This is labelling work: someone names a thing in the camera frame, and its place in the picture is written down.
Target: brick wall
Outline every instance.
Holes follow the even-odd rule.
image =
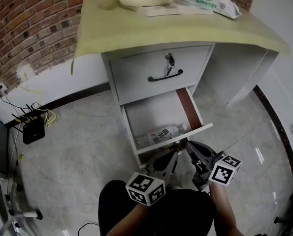
[[[233,0],[249,9],[252,0]],[[0,0],[0,81],[19,85],[16,69],[36,73],[69,60],[76,46],[83,0]]]

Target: yellow desk mat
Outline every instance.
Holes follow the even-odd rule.
[[[241,9],[236,20],[213,15],[146,17],[119,0],[84,0],[74,58],[161,43],[204,41],[252,44],[283,54],[290,47],[273,30]]]

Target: person's leg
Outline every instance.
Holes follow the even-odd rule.
[[[137,205],[130,199],[126,183],[120,180],[110,181],[101,191],[98,205],[100,234],[107,233]]]
[[[194,190],[171,190],[152,207],[159,235],[207,235],[215,214],[211,197]]]

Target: plastic water bottle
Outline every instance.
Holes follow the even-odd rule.
[[[182,135],[187,129],[185,124],[181,125],[171,125],[163,128],[159,128],[154,130],[153,132],[149,132],[145,135],[141,135],[136,137],[136,141],[138,143],[139,148],[145,148],[147,146],[151,146],[154,144],[161,143],[163,141],[167,141],[176,136]]]

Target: white wall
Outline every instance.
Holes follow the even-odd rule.
[[[27,92],[17,87],[8,94],[7,98],[19,107],[25,107],[26,103],[31,105],[34,102],[45,105],[72,93],[108,82],[100,54],[77,58],[74,61],[73,76],[70,72],[71,63],[72,60],[69,60],[56,65],[53,69],[45,70],[21,84],[28,90],[42,91],[43,94]],[[20,115],[23,114],[20,109],[15,110],[14,107],[0,100],[0,118],[3,123],[13,120],[14,117],[11,114],[18,115],[16,111]]]
[[[277,113],[293,149],[293,0],[254,0],[251,12],[291,47],[289,56],[277,57],[259,87]]]

